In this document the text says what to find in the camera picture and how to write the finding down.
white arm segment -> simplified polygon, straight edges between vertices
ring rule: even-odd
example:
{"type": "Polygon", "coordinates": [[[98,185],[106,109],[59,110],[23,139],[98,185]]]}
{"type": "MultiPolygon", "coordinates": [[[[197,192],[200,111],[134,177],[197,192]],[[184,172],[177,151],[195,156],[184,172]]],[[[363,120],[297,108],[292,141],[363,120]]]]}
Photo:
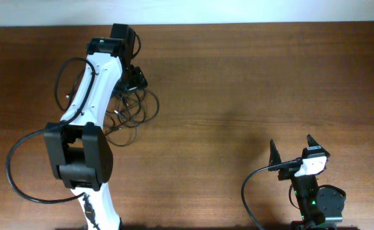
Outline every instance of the white arm segment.
{"type": "MultiPolygon", "coordinates": [[[[85,107],[82,109],[82,115],[78,116],[70,125],[85,125],[88,122],[92,122],[95,126],[103,128],[103,119],[110,95],[112,94],[115,84],[122,76],[122,65],[118,57],[111,57],[110,54],[98,52],[95,52],[93,55],[88,55],[87,60],[92,63],[96,70],[95,80],[85,107]]],[[[80,82],[77,94],[69,109],[62,116],[61,121],[70,119],[82,103],[89,82],[91,81],[91,72],[91,68],[86,64],[84,77],[80,82]]],[[[97,192],[91,188],[79,187],[71,189],[71,191],[75,195],[85,192],[89,196],[89,203],[92,205],[95,212],[95,221],[99,224],[101,230],[119,229],[121,221],[113,207],[108,183],[104,183],[97,192]]],[[[82,198],[79,199],[79,203],[84,211],[85,202],[82,198]]],[[[90,223],[87,218],[86,221],[88,229],[94,229],[92,223],[90,223]]]]}

white wall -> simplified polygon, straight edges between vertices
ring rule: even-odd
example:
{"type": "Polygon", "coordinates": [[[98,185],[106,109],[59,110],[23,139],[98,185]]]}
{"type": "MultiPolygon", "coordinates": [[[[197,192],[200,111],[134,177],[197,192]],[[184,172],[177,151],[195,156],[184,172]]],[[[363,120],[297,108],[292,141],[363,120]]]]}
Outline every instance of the white wall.
{"type": "Polygon", "coordinates": [[[0,26],[374,20],[374,0],[0,0],[0,26]]]}

wood grain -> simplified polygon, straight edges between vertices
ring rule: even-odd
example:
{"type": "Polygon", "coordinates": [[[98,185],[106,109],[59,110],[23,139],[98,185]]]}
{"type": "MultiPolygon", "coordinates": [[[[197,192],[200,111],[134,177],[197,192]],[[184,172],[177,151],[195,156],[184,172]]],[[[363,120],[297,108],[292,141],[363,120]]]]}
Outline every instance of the wood grain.
{"type": "MultiPolygon", "coordinates": [[[[347,192],[342,225],[374,229],[374,22],[134,29],[143,47],[133,64],[161,111],[135,144],[112,146],[110,191],[125,224],[251,226],[241,183],[267,165],[269,140],[290,160],[311,134],[332,154],[318,182],[347,192]]],[[[61,117],[52,90],[63,61],[85,57],[86,43],[109,33],[110,26],[0,28],[0,229],[85,223],[77,202],[20,198],[4,163],[18,138],[61,117]]],[[[63,88],[79,68],[67,71],[63,88]]],[[[12,172],[28,194],[71,195],[53,178],[42,137],[16,152],[12,172]]],[[[262,223],[300,220],[289,185],[275,172],[249,182],[248,203],[262,223]]]]}

tabletop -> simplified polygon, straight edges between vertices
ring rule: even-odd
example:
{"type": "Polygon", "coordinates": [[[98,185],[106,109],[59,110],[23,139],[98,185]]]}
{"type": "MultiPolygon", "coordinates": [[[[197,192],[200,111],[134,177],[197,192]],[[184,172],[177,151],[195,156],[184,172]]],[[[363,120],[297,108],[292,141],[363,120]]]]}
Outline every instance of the tabletop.
{"type": "MultiPolygon", "coordinates": [[[[110,28],[0,27],[0,229],[86,223],[77,201],[42,205],[19,197],[5,159],[23,135],[59,121],[53,90],[60,66],[84,58],[91,38],[110,28]]],[[[331,153],[318,183],[347,193],[341,226],[374,229],[374,22],[132,28],[142,41],[132,63],[160,112],[140,126],[135,143],[111,146],[109,186],[124,225],[253,226],[241,202],[243,180],[268,164],[271,139],[282,160],[292,160],[311,134],[331,153]]],[[[67,70],[61,91],[80,67],[67,70]]],[[[24,192],[71,196],[52,175],[43,137],[24,143],[11,164],[24,192]]],[[[261,223],[301,220],[289,185],[277,172],[250,180],[247,202],[261,223]]]]}

white panel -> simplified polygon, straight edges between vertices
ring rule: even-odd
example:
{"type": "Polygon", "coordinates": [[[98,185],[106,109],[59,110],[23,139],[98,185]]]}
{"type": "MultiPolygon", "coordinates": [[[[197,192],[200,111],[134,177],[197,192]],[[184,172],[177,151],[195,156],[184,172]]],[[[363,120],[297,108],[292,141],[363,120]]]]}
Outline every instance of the white panel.
{"type": "Polygon", "coordinates": [[[374,20],[374,0],[0,0],[0,26],[374,20]]]}

